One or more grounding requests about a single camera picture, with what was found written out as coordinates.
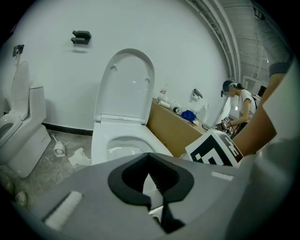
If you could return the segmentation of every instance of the cardboard box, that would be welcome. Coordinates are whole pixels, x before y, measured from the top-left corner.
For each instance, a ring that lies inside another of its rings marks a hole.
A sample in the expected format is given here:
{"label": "cardboard box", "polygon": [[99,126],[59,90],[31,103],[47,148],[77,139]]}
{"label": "cardboard box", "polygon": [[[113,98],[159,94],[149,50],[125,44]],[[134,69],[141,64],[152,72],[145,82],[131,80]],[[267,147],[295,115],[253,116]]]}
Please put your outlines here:
{"label": "cardboard box", "polygon": [[185,147],[201,137],[205,130],[202,122],[198,126],[170,109],[158,105],[156,99],[152,101],[147,127],[166,146],[166,148],[178,158],[185,153]]}

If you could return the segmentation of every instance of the floor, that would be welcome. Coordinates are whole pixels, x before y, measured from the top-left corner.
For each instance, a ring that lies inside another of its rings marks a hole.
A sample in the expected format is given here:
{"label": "floor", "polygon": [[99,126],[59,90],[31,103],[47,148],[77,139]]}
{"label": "floor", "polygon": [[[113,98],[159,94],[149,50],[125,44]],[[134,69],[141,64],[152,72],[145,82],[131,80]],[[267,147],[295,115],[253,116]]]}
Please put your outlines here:
{"label": "floor", "polygon": [[6,174],[15,184],[15,192],[25,191],[28,196],[28,205],[32,205],[36,197],[62,182],[73,173],[85,168],[82,165],[70,164],[68,158],[79,148],[90,158],[91,136],[75,135],[48,130],[49,135],[54,134],[58,141],[66,146],[66,156],[56,157],[53,153],[55,141],[52,140],[39,162],[27,178],[20,178],[5,165],[0,166],[0,176]]}

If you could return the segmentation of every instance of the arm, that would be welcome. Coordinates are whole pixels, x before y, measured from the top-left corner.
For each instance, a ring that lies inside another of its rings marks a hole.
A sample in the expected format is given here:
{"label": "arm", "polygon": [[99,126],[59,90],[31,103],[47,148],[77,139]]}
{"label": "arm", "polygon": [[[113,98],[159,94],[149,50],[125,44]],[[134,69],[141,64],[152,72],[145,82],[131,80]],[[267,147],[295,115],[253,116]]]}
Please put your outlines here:
{"label": "arm", "polygon": [[243,115],[237,120],[233,120],[233,121],[230,121],[230,122],[226,123],[226,128],[231,127],[231,125],[236,126],[236,125],[239,125],[243,122],[247,122],[248,116],[249,116],[249,109],[250,109],[250,99],[247,98],[243,102]]}
{"label": "arm", "polygon": [[270,77],[269,85],[252,120],[234,137],[233,142],[244,156],[254,154],[276,135],[276,131],[263,109],[263,103],[277,88],[284,76],[284,74],[274,74]]}

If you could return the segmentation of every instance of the concrete floor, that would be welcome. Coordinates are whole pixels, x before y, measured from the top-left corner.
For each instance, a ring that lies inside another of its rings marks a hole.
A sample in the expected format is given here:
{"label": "concrete floor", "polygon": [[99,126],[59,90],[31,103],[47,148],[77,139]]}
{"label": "concrete floor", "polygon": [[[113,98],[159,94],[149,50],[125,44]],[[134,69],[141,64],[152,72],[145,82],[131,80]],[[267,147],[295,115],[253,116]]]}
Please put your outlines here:
{"label": "concrete floor", "polygon": [[84,154],[90,158],[91,136],[75,135],[48,130],[50,135],[55,134],[58,141],[66,146],[66,156],[56,157],[53,153],[55,141],[52,140],[39,162],[27,178],[20,178],[5,165],[0,166],[0,176],[6,174],[15,184],[15,193],[25,191],[28,196],[28,205],[32,205],[36,197],[62,182],[73,173],[85,168],[82,165],[70,164],[68,158],[79,148],[84,149]]}

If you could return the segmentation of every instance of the black baseboard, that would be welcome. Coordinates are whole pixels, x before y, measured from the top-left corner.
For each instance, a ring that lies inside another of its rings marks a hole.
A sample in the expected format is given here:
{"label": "black baseboard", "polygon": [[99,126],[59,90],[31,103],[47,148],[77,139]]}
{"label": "black baseboard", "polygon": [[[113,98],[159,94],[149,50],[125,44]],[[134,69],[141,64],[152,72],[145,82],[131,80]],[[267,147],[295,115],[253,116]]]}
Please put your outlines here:
{"label": "black baseboard", "polygon": [[86,136],[93,135],[93,131],[91,131],[91,130],[77,129],[77,128],[71,128],[71,127],[61,127],[61,126],[56,126],[56,125],[52,125],[49,123],[43,123],[43,125],[49,130],[62,132],[62,133],[71,133],[71,134],[86,135]]}

